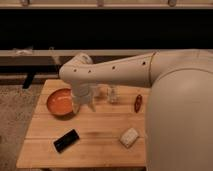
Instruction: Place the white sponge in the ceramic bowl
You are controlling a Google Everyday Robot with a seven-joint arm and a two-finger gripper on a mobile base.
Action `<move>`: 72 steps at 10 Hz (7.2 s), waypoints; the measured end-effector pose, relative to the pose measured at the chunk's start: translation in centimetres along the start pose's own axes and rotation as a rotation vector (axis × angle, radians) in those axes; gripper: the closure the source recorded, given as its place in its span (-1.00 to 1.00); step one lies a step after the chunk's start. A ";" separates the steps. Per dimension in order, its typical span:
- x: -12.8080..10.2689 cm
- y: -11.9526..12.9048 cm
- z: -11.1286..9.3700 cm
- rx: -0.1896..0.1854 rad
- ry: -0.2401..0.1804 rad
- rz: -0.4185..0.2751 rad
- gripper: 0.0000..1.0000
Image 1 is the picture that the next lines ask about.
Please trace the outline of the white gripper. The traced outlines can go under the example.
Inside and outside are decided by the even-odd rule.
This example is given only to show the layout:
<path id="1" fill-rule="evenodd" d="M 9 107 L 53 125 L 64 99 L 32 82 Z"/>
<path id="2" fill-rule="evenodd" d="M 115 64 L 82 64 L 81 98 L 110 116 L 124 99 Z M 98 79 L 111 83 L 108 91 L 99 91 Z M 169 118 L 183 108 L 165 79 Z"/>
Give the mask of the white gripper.
<path id="1" fill-rule="evenodd" d="M 87 104 L 87 106 L 96 112 L 95 106 L 92 100 L 92 90 L 89 84 L 72 83 L 71 84 L 71 95 L 73 99 L 73 113 L 77 114 L 80 110 L 80 104 Z"/>

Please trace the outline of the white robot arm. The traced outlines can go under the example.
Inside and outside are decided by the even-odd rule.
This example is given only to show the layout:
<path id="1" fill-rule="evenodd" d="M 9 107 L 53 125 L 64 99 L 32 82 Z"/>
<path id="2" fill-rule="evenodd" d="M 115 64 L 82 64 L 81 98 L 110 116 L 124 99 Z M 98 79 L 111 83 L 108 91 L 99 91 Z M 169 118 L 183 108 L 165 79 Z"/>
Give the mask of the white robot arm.
<path id="1" fill-rule="evenodd" d="M 103 63 L 80 53 L 59 70 L 76 105 L 93 84 L 145 87 L 147 171 L 213 171 L 213 53 L 152 52 Z"/>

